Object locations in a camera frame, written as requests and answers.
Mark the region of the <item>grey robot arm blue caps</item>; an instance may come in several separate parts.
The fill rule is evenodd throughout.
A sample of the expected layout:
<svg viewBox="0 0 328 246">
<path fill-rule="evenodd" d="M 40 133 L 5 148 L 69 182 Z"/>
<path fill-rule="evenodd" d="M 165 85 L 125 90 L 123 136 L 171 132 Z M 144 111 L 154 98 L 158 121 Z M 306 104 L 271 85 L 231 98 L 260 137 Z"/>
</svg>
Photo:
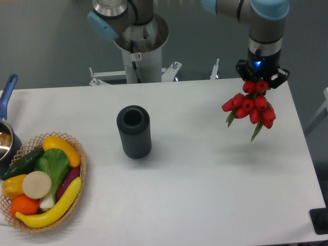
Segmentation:
<svg viewBox="0 0 328 246">
<path fill-rule="evenodd" d="M 154 12 L 153 1 L 93 1 L 87 20 L 103 39 L 120 48 L 127 82 L 171 81 L 175 71 L 162 71 L 162 48 L 169 29 Z M 289 71 L 279 66 L 289 1 L 202 1 L 207 11 L 222 14 L 249 27 L 248 57 L 236 70 L 243 80 L 263 79 L 273 89 Z"/>
</svg>

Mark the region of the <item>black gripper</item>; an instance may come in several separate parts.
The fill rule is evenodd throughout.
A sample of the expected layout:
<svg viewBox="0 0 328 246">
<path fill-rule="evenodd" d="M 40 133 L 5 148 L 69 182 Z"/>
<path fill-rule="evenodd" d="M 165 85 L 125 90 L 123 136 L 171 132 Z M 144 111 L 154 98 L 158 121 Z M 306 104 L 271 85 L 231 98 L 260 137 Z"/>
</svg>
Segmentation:
<svg viewBox="0 0 328 246">
<path fill-rule="evenodd" d="M 269 56 L 262 56 L 248 50 L 248 59 L 240 59 L 235 68 L 243 81 L 253 80 L 257 77 L 270 77 L 270 89 L 277 89 L 288 80 L 290 71 L 279 68 L 279 59 L 281 51 Z"/>
</svg>

